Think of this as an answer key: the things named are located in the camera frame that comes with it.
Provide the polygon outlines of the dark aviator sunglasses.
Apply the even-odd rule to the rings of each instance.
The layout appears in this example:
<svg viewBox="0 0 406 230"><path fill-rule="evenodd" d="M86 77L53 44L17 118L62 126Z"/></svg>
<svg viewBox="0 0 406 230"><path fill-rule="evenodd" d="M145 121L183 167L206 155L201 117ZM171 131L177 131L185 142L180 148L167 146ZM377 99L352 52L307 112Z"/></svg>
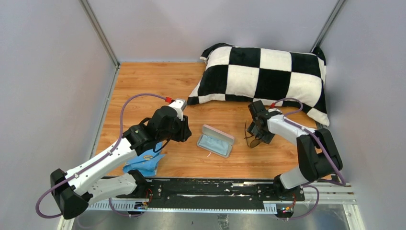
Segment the dark aviator sunglasses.
<svg viewBox="0 0 406 230"><path fill-rule="evenodd" d="M245 121L244 124L244 140L249 148L253 149L263 142L262 136L260 135L257 126L254 122L248 124L248 121Z"/></svg>

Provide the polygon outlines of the pink glasses case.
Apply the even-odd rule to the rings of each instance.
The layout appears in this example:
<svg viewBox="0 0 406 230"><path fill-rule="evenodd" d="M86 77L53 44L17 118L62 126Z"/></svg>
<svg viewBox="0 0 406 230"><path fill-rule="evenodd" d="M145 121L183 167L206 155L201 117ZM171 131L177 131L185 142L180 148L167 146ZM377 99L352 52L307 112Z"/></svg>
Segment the pink glasses case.
<svg viewBox="0 0 406 230"><path fill-rule="evenodd" d="M202 134L197 146L223 158L228 158L235 142L235 137L209 125L202 126Z"/></svg>

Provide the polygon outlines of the light blue cleaning cloth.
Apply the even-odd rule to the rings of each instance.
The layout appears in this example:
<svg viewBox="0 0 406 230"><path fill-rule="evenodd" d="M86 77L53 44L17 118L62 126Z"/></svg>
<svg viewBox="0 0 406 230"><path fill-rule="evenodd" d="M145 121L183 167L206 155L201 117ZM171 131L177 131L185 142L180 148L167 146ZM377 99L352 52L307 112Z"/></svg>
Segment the light blue cleaning cloth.
<svg viewBox="0 0 406 230"><path fill-rule="evenodd" d="M226 155L229 148L227 142L207 135L202 136L198 145L220 155Z"/></svg>

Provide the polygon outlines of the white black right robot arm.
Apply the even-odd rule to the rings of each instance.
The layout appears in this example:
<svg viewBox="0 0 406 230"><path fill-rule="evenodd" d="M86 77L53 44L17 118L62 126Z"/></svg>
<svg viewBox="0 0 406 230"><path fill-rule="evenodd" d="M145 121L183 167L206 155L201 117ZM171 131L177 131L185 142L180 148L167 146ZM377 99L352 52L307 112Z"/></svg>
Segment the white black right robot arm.
<svg viewBox="0 0 406 230"><path fill-rule="evenodd" d="M277 175L273 181L273 193L279 200L286 200L293 189L336 174L344 186L340 173L342 159L331 135L326 128L313 129L292 121L279 109L266 109L262 101L248 105L252 122L246 127L247 146L254 148L260 143L269 144L275 135L284 138L297 148L298 165L288 172Z"/></svg>

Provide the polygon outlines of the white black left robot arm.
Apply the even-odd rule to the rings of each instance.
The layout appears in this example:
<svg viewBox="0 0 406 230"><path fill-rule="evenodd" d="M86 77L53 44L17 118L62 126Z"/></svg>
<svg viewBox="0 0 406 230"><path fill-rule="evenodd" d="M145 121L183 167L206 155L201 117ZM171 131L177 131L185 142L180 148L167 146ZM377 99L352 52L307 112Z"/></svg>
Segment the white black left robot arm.
<svg viewBox="0 0 406 230"><path fill-rule="evenodd" d="M81 165L67 170L56 169L50 174L50 192L60 215L73 219L90 205L118 195L132 194L141 198L147 185L137 171L104 180L114 168L142 155L146 151L159 153L168 141L185 142L191 135L188 117L183 111L184 100L177 99L157 109L151 118L121 132L111 147Z"/></svg>

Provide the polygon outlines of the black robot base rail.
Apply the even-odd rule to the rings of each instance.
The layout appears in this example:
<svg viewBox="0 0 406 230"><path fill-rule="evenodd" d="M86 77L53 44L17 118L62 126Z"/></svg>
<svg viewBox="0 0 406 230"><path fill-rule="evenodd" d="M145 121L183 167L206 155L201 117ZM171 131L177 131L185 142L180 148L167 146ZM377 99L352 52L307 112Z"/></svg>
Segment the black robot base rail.
<svg viewBox="0 0 406 230"><path fill-rule="evenodd" d="M156 178L147 180L141 194L118 195L89 206L89 210L146 212L270 214L297 217L317 205L354 205L351 185L315 182L276 195L271 180Z"/></svg>

